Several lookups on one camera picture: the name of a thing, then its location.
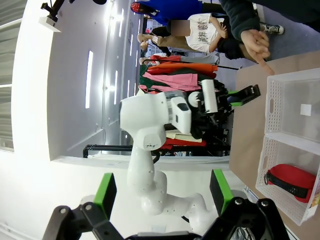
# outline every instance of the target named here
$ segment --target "ceiling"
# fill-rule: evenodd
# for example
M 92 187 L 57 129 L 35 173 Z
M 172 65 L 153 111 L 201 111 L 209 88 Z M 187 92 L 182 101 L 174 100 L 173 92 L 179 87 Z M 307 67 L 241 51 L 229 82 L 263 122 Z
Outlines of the ceiling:
M 53 35 L 47 81 L 51 159 L 81 157 L 87 144 L 125 141 L 119 103 L 135 93 L 140 17 L 130 11 L 127 0 L 105 5 L 89 0 L 63 4 L 56 24 L 61 32 Z M 87 74 L 91 76 L 89 91 Z

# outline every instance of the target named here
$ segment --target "brown table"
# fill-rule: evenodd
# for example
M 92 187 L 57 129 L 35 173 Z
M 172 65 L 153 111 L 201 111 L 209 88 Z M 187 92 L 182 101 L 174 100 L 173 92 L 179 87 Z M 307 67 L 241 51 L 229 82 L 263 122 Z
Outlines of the brown table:
M 320 51 L 273 60 L 268 64 L 272 67 L 275 74 L 320 68 Z M 244 106 L 236 108 L 234 111 L 230 169 L 259 198 L 264 198 L 255 186 L 265 135 L 267 75 L 258 65 L 246 67 L 237 72 L 237 90 L 255 84 L 259 85 L 261 96 Z M 301 226 L 296 225 L 283 212 L 280 211 L 280 214 L 283 222 L 301 240 L 320 239 L 320 207 L 315 215 Z

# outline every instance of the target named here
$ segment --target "white plastic basket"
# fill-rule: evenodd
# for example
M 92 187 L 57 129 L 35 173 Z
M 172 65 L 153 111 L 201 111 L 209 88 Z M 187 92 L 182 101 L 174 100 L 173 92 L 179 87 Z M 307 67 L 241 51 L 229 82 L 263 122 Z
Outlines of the white plastic basket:
M 268 77 L 265 111 L 256 189 L 300 226 L 315 214 L 320 200 L 320 68 Z M 309 203 L 265 184 L 265 174 L 278 164 L 317 176 Z

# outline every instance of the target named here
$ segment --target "pink garment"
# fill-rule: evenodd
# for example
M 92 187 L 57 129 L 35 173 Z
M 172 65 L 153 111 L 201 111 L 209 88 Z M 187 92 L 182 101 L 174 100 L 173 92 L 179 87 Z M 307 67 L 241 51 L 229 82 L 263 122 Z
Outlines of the pink garment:
M 198 75 L 192 73 L 186 74 L 177 74 L 177 75 L 151 75 L 147 71 L 144 73 L 143 77 L 151 79 L 153 81 L 157 81 L 160 83 L 164 83 L 169 85 L 171 88 L 175 90 L 183 90 L 183 91 L 195 91 L 201 89 L 198 86 Z
M 148 92 L 148 88 L 146 85 L 139 85 L 139 88 L 143 90 L 144 92 Z M 169 87 L 169 86 L 158 86 L 158 85 L 153 85 L 151 89 L 156 89 L 160 90 L 161 92 L 171 92 L 171 91 L 176 91 L 177 89 Z

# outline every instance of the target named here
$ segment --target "gray floor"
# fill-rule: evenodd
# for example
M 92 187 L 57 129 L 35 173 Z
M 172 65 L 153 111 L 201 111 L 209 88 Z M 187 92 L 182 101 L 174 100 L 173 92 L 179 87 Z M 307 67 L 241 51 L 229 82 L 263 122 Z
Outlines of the gray floor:
M 284 27 L 283 35 L 270 36 L 270 52 L 271 60 L 285 58 L 292 55 L 303 54 L 307 52 L 314 52 L 320 50 L 320 33 L 314 31 L 312 28 L 297 22 L 293 22 L 281 14 L 263 7 L 264 21 L 268 24 L 277 24 Z M 190 53 L 190 56 L 201 55 L 202 53 Z M 254 65 L 247 59 L 229 60 L 223 53 L 220 54 L 221 66 L 228 66 L 233 68 L 243 68 Z M 232 91 L 236 88 L 236 70 L 219 68 L 216 79 L 224 83 L 228 90 Z M 232 136 L 233 115 L 230 116 L 226 126 L 230 129 L 229 142 Z

